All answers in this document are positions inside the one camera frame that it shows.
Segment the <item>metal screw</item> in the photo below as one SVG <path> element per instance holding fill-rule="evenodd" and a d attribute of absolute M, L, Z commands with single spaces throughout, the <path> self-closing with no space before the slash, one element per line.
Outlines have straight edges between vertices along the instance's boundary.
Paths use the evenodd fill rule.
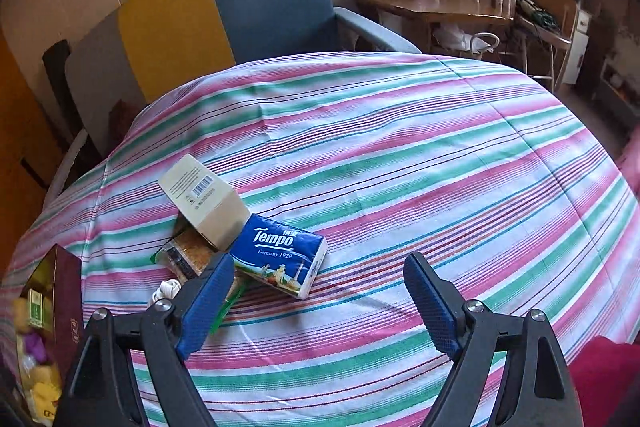
<path fill-rule="evenodd" d="M 172 306 L 171 301 L 169 299 L 160 299 L 156 304 L 154 304 L 154 308 L 156 311 L 165 312 Z"/>
<path fill-rule="evenodd" d="M 531 318 L 535 321 L 538 322 L 544 322 L 546 320 L 546 315 L 545 312 L 543 312 L 542 310 L 533 308 L 529 314 L 531 315 Z"/>
<path fill-rule="evenodd" d="M 472 313 L 480 313 L 484 311 L 484 304 L 477 299 L 471 299 L 466 302 L 466 309 Z"/>
<path fill-rule="evenodd" d="M 107 308 L 98 308 L 95 312 L 91 314 L 92 318 L 101 321 L 103 318 L 107 316 L 108 310 Z"/>

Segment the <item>blue tempo tissue packet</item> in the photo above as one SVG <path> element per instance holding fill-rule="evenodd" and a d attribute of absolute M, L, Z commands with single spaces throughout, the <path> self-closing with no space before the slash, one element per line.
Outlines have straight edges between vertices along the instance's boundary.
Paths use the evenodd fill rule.
<path fill-rule="evenodd" d="M 236 269 L 305 299 L 326 249 L 321 235 L 252 214 L 229 253 Z"/>

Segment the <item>maroon box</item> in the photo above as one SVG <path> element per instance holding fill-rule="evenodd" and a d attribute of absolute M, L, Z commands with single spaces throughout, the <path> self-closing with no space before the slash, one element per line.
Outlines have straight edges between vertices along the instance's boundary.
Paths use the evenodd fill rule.
<path fill-rule="evenodd" d="M 40 261 L 20 293 L 21 298 L 28 298 L 29 290 L 33 289 L 39 292 L 43 302 L 47 301 L 47 306 L 50 306 L 49 328 L 34 328 L 34 331 L 44 341 L 49 359 L 43 366 L 57 369 L 56 378 L 53 380 L 54 386 L 59 389 L 62 389 L 66 374 L 74 361 L 84 330 L 81 280 L 80 259 L 60 245 L 54 245 Z M 42 405 L 38 406 L 31 396 L 31 390 L 37 381 L 31 378 L 31 373 L 27 372 L 22 363 L 25 356 L 23 338 L 23 335 L 16 333 L 18 365 L 25 398 L 32 418 L 44 425 L 50 425 L 57 402 L 53 400 L 53 407 L 45 408 L 43 415 Z"/>

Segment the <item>sofa armrest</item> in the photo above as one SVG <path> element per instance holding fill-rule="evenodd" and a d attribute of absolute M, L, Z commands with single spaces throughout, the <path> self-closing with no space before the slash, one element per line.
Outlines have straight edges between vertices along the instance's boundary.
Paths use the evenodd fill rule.
<path fill-rule="evenodd" d="M 334 8 L 334 13 L 339 22 L 356 32 L 379 50 L 385 52 L 422 54 L 422 52 L 407 39 L 380 24 L 370 21 L 362 15 L 358 15 L 346 8 L 338 7 Z"/>

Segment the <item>striped tablecloth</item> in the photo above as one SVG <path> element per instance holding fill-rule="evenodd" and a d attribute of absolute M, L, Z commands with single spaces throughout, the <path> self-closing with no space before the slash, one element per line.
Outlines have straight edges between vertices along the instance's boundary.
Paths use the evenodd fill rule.
<path fill-rule="evenodd" d="M 324 234 L 306 301 L 250 290 L 188 367 L 220 426 L 417 426 L 450 365 L 402 284 L 425 253 L 465 298 L 542 308 L 568 359 L 640 317 L 640 212 L 580 122 L 517 71 L 474 60 L 321 54 L 191 82 L 145 109 L 124 142 L 34 223 L 2 286 L 7 318 L 54 244 L 82 258 L 84 317 L 146 307 L 169 277 L 149 257 L 177 209 L 158 178 L 191 153 L 254 212 Z M 496 358 L 476 425 L 489 416 Z M 163 425 L 148 369 L 134 364 Z"/>

